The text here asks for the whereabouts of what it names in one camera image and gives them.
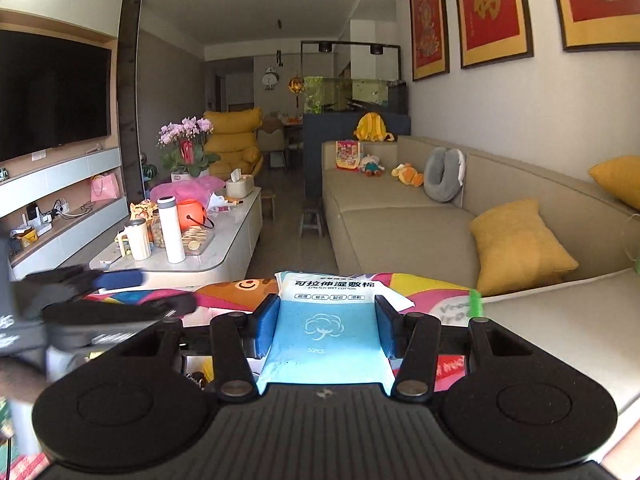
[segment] pink gift bag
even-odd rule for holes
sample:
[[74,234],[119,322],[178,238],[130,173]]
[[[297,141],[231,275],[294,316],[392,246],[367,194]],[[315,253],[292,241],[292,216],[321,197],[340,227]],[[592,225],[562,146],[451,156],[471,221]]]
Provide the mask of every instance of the pink gift bag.
[[91,179],[91,202],[120,198],[120,188],[113,173],[95,175]]

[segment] coffee table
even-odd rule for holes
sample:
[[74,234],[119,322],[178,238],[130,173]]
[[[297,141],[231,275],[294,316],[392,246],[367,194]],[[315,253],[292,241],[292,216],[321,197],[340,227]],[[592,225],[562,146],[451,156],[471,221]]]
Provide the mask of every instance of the coffee table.
[[[262,229],[262,204],[260,188],[255,188],[234,210],[210,214],[213,220],[214,238],[209,247],[199,256],[187,256],[179,264],[170,264],[166,251],[153,248],[146,260],[134,260],[128,255],[108,266],[109,270],[141,269],[145,271],[146,282],[137,289],[191,288],[209,283],[244,280],[246,270],[254,254],[255,244]],[[98,254],[89,266],[92,269],[106,269]]]

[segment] ribbed black surface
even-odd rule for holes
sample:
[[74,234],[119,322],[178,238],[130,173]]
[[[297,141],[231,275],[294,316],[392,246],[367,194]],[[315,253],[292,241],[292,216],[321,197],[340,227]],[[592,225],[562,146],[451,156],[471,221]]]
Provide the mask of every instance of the ribbed black surface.
[[[190,450],[140,480],[612,480],[593,462],[522,473],[458,449],[427,409],[390,400],[375,384],[272,385],[248,405],[223,408]],[[54,465],[42,480],[101,479]]]

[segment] black television screen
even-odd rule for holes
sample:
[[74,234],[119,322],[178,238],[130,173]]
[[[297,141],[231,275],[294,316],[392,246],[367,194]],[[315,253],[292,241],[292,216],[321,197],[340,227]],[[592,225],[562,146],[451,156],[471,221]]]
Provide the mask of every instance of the black television screen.
[[111,133],[111,51],[0,30],[0,160]]

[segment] orange bucket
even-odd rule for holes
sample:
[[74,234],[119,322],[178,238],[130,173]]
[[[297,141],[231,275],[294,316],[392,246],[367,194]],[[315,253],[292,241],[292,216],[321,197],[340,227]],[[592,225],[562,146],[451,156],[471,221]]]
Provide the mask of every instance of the orange bucket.
[[203,226],[207,220],[207,210],[197,200],[189,199],[178,204],[178,222],[184,231],[194,225]]

